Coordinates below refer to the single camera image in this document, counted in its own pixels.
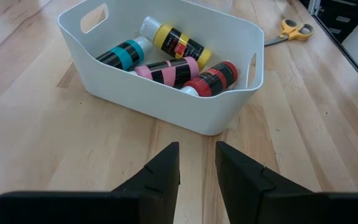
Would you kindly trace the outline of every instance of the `scissors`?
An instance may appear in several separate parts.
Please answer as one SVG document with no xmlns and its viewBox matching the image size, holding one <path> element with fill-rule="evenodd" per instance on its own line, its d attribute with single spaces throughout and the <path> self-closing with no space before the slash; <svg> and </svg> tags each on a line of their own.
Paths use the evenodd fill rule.
<svg viewBox="0 0 358 224">
<path fill-rule="evenodd" d="M 293 21 L 292 19 L 284 19 L 281 22 L 281 26 L 284 29 L 283 32 L 276 38 L 266 41 L 265 47 L 273 44 L 278 44 L 286 40 L 293 40 L 293 39 L 307 40 L 313 35 L 314 32 L 314 27 L 312 25 L 310 24 L 298 25 L 298 23 Z"/>
</svg>

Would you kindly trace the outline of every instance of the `blue paint bottle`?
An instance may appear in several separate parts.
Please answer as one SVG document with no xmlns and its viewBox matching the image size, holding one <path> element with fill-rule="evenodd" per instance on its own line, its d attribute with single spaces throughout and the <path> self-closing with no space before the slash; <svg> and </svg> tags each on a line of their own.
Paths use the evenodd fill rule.
<svg viewBox="0 0 358 224">
<path fill-rule="evenodd" d="M 152 47 L 153 44 L 145 37 L 138 37 L 125 41 L 96 59 L 112 67 L 128 71 L 142 63 Z"/>
</svg>

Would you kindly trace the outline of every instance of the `red paint bottle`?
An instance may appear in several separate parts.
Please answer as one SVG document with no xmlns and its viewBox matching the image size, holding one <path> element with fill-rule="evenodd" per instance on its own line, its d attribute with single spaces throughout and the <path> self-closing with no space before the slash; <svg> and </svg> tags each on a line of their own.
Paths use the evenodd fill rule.
<svg viewBox="0 0 358 224">
<path fill-rule="evenodd" d="M 216 96 L 236 82 L 238 71 L 231 62 L 221 62 L 185 83 L 181 89 L 195 96 Z"/>
</svg>

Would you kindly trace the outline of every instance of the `wooden table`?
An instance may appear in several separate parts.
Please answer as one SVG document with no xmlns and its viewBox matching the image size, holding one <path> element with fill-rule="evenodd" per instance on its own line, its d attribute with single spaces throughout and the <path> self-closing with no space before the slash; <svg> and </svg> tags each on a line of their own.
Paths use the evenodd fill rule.
<svg viewBox="0 0 358 224">
<path fill-rule="evenodd" d="M 298 1 L 234 0 L 231 14 L 266 38 L 285 17 L 316 30 L 307 42 L 265 49 L 264 86 L 214 137 L 85 91 L 56 23 L 79 1 L 0 0 L 0 193 L 111 190 L 178 141 L 175 223 L 228 223 L 218 140 L 311 190 L 358 191 L 358 74 Z"/>
</svg>

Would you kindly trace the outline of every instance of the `black machine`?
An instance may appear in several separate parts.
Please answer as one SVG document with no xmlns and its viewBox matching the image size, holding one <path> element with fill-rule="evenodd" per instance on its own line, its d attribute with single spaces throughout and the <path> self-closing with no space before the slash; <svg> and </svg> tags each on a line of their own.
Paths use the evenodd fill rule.
<svg viewBox="0 0 358 224">
<path fill-rule="evenodd" d="M 224 142 L 216 170 L 230 223 L 358 223 L 358 194 L 313 193 Z M 112 192 L 0 195 L 0 223 L 173 223 L 179 143 Z"/>
</svg>

